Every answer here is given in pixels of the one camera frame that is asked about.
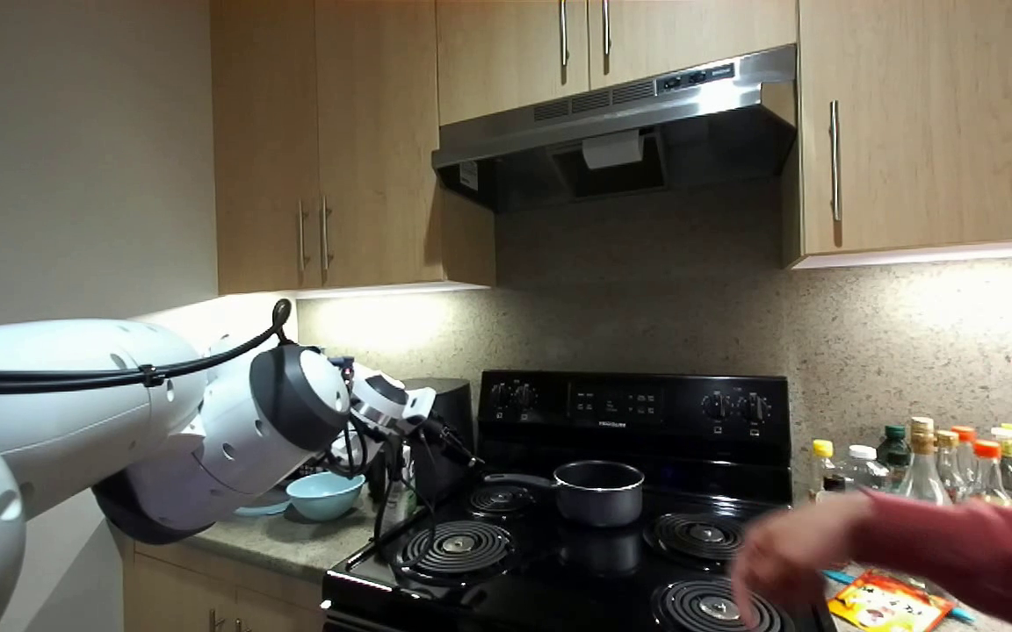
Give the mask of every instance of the backsplash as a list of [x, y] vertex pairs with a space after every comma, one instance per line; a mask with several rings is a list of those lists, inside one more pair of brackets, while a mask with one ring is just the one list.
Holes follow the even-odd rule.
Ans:
[[933, 415], [1012, 417], [1012, 261], [787, 270], [778, 182], [499, 215], [499, 283], [303, 301], [303, 338], [388, 376], [784, 373], [795, 453]]

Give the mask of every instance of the upper cabinet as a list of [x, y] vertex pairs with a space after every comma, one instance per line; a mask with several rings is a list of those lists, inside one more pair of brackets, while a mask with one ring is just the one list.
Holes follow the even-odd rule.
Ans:
[[492, 282], [492, 215], [441, 193], [433, 0], [321, 0], [328, 283]]
[[589, 0], [589, 83], [797, 41], [795, 0]]
[[492, 282], [441, 193], [433, 0], [215, 0], [220, 292]]
[[790, 0], [439, 0], [439, 120], [797, 41]]
[[802, 0], [802, 255], [1012, 239], [1012, 0]]
[[321, 282], [313, 0], [215, 0], [215, 193], [220, 292]]

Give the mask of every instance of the cabinet handle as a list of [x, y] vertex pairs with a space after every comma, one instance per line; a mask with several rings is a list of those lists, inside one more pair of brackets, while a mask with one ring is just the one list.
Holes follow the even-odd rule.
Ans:
[[299, 275], [299, 282], [304, 278], [304, 266], [310, 266], [304, 221], [310, 221], [310, 209], [304, 209], [304, 205], [299, 205], [299, 209], [296, 209], [296, 275]]
[[605, 33], [605, 75], [612, 75], [612, 0], [605, 0], [602, 33]]
[[829, 221], [831, 244], [844, 244], [844, 105], [829, 103]]
[[323, 270], [335, 263], [335, 244], [331, 244], [331, 228], [335, 228], [335, 207], [323, 207]]
[[562, 65], [562, 83], [569, 83], [569, 0], [557, 0], [557, 65]]
[[209, 618], [208, 618], [208, 632], [217, 632], [217, 627], [226, 624], [226, 618], [217, 618], [215, 606], [209, 606], [208, 614], [209, 614]]

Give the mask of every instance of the food package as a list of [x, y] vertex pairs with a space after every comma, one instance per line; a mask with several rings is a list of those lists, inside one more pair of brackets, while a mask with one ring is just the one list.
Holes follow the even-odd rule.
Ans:
[[863, 632], [931, 632], [949, 611], [949, 596], [879, 569], [863, 569], [829, 596], [829, 614]]

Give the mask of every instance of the beige wall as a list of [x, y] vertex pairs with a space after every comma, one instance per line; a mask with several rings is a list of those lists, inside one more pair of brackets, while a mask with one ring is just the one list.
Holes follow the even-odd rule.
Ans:
[[[208, 3], [0, 0], [0, 323], [209, 295]], [[119, 557], [87, 493], [31, 521], [0, 627], [119, 627]]]
[[787, 270], [778, 244], [778, 182], [542, 207], [499, 219], [502, 287], [310, 301], [303, 331], [393, 376], [784, 373], [797, 457], [1012, 417], [1012, 261]]

